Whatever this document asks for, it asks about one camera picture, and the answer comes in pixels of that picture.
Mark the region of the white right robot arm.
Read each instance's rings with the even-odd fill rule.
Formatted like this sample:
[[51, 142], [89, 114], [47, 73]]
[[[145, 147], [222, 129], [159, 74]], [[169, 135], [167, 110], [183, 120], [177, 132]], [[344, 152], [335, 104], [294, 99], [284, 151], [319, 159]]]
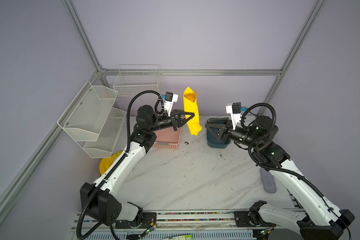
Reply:
[[257, 201], [249, 209], [248, 223], [254, 227], [273, 224], [291, 230], [305, 240], [338, 240], [355, 220], [350, 210], [341, 210], [306, 178], [290, 155], [273, 138], [278, 132], [277, 113], [267, 103], [244, 108], [227, 105], [229, 118], [211, 118], [206, 129], [218, 141], [244, 145], [256, 166], [278, 179], [295, 197], [304, 213]]

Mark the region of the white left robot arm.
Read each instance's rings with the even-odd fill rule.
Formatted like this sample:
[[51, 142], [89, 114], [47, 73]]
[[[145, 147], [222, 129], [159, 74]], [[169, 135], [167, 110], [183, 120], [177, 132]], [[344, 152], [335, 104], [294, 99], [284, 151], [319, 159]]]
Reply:
[[[136, 124], [132, 128], [130, 113], [133, 103], [144, 94], [154, 94], [158, 97], [156, 104], [161, 106], [158, 111], [150, 105], [141, 106], [136, 116]], [[85, 183], [80, 189], [82, 211], [80, 213], [76, 237], [84, 240], [98, 227], [112, 227], [115, 222], [127, 221], [138, 227], [142, 223], [143, 209], [131, 202], [120, 203], [117, 200], [118, 191], [132, 171], [133, 167], [152, 148], [157, 139], [156, 131], [173, 128], [174, 131], [192, 120], [196, 114], [183, 110], [173, 110], [166, 113], [166, 101], [173, 97], [147, 90], [132, 98], [127, 109], [127, 144], [122, 154], [112, 163], [94, 183]]]

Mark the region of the yellow paper napkin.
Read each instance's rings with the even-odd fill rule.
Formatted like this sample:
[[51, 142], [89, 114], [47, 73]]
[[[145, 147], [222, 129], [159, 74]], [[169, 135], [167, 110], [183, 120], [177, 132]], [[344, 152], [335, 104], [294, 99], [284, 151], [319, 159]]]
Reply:
[[184, 111], [194, 114], [192, 119], [187, 122], [190, 134], [197, 136], [202, 130], [197, 102], [197, 91], [193, 91], [190, 87], [187, 87], [183, 93], [183, 102]]

